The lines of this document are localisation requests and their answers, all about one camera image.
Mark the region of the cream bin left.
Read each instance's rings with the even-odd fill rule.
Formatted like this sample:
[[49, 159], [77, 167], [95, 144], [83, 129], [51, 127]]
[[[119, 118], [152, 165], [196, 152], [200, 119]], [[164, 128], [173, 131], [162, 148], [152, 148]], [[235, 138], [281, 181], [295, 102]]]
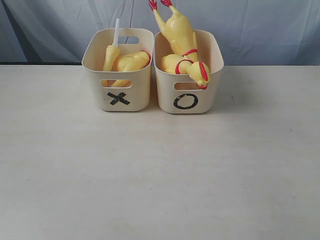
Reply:
[[101, 110], [125, 112], [142, 110], [150, 100], [154, 35], [142, 28], [120, 28], [120, 37], [138, 39], [136, 44], [118, 43], [120, 55], [146, 51], [151, 56], [150, 63], [136, 71], [103, 71], [106, 48], [112, 45], [114, 32], [114, 28], [107, 28], [98, 31], [92, 37], [81, 62], [86, 78], [90, 83], [95, 102]]

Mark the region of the whole yellow rubber chicken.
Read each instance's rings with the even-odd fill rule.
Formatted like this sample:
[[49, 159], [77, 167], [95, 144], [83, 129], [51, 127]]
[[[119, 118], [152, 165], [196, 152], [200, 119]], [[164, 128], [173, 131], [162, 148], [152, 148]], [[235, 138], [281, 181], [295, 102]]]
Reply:
[[189, 19], [177, 10], [170, 0], [162, 0], [161, 3], [172, 11], [172, 16], [167, 21], [164, 21], [159, 14], [157, 2], [155, 0], [148, 2], [161, 34], [170, 44], [173, 53], [197, 62], [199, 60], [197, 36]]

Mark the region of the headless yellow chicken body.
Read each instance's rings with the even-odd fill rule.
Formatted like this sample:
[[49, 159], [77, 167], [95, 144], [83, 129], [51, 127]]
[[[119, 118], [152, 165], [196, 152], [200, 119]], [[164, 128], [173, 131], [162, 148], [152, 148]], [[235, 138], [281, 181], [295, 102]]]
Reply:
[[144, 50], [127, 55], [119, 53], [110, 72], [134, 72], [145, 68], [150, 62], [151, 55]]

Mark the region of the yellow chicken head neck piece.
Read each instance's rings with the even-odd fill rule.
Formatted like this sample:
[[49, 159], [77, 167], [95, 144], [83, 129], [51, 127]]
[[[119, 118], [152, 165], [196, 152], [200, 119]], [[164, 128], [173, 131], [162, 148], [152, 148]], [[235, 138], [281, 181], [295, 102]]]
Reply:
[[116, 58], [120, 55], [120, 49], [118, 48], [118, 39], [119, 39], [119, 30], [120, 30], [120, 19], [116, 19], [113, 43], [108, 45], [105, 51], [105, 60], [102, 67], [102, 70], [105, 72], [110, 72], [113, 69], [114, 62]]

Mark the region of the white backdrop curtain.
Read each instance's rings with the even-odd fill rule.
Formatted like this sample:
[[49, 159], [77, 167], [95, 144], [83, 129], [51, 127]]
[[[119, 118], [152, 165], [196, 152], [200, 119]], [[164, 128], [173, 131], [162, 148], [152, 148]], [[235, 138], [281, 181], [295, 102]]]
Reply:
[[[195, 29], [211, 32], [226, 65], [319, 65], [317, 0], [175, 0]], [[3, 0], [3, 63], [79, 63], [93, 35], [159, 28], [146, 0]]]

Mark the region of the cream bin with circle mark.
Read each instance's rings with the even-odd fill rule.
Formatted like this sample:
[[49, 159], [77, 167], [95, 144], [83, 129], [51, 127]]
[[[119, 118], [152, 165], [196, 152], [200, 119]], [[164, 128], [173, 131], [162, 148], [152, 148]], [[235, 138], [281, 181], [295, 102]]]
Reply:
[[187, 74], [171, 74], [161, 70], [161, 60], [172, 53], [169, 42], [159, 32], [155, 35], [153, 60], [158, 104], [170, 114], [202, 114], [213, 106], [224, 60], [215, 37], [207, 31], [195, 30], [198, 59], [209, 68], [211, 81], [206, 89], [197, 86]]

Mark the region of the yellow rubber chicken front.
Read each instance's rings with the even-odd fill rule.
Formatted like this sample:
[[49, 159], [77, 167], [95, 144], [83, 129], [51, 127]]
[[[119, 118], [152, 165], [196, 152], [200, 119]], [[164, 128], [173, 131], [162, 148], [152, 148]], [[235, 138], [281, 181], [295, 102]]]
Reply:
[[160, 69], [168, 74], [188, 75], [202, 90], [211, 81], [209, 67], [203, 61], [193, 61], [187, 56], [168, 54], [162, 57]]

